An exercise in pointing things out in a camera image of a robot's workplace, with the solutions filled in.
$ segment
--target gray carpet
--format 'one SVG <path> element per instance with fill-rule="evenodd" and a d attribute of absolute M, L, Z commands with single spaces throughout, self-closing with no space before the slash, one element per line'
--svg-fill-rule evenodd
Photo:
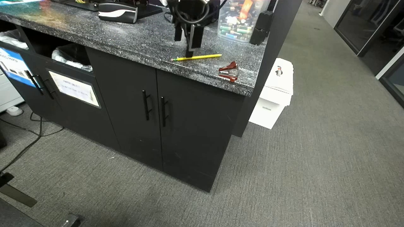
<path fill-rule="evenodd" d="M 319 11 L 303 2 L 280 54 L 295 66 L 291 105 L 272 130 L 232 137 L 210 194 L 65 130 L 9 169 L 38 204 L 0 197 L 49 227 L 68 212 L 84 227 L 404 226 L 404 110 Z M 37 129 L 23 108 L 0 117 Z M 34 136 L 0 127 L 3 166 Z"/>

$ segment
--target plastic trash bag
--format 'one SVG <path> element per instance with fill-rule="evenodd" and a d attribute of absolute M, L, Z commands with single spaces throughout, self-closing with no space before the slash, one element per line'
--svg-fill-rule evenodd
<path fill-rule="evenodd" d="M 28 50 L 28 45 L 24 42 L 21 42 L 22 41 L 21 35 L 17 29 L 6 32 L 0 32 L 0 41 L 19 47 L 21 49 Z"/>
<path fill-rule="evenodd" d="M 88 72 L 93 71 L 85 47 L 78 44 L 57 47 L 52 52 L 52 59 Z"/>

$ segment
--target yellow pencil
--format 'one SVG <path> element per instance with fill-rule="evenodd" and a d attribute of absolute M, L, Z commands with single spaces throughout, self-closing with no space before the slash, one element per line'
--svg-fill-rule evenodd
<path fill-rule="evenodd" d="M 220 57 L 221 54 L 218 55 L 202 55 L 202 56 L 193 56 L 193 57 L 178 57 L 172 58 L 171 61 L 184 61 L 184 60 L 193 60 L 193 59 L 202 59 L 202 58 L 210 58 L 210 57 Z"/>

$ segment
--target hallway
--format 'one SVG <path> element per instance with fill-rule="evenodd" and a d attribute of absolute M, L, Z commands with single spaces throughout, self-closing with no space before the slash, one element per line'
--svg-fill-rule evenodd
<path fill-rule="evenodd" d="M 294 64 L 291 105 L 272 130 L 231 138 L 210 194 L 64 130 L 9 168 L 38 203 L 0 198 L 45 226 L 69 212 L 83 227 L 403 226 L 404 110 L 319 12 L 303 1 L 279 56 Z M 22 108 L 0 117 L 37 131 Z M 3 166 L 35 136 L 0 124 Z"/>

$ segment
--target black stapler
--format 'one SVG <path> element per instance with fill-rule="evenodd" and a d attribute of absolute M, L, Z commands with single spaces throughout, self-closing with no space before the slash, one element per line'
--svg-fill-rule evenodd
<path fill-rule="evenodd" d="M 158 6 L 149 4 L 148 0 L 139 2 L 105 1 L 98 5 L 98 17 L 104 21 L 135 23 L 137 19 L 163 12 Z"/>

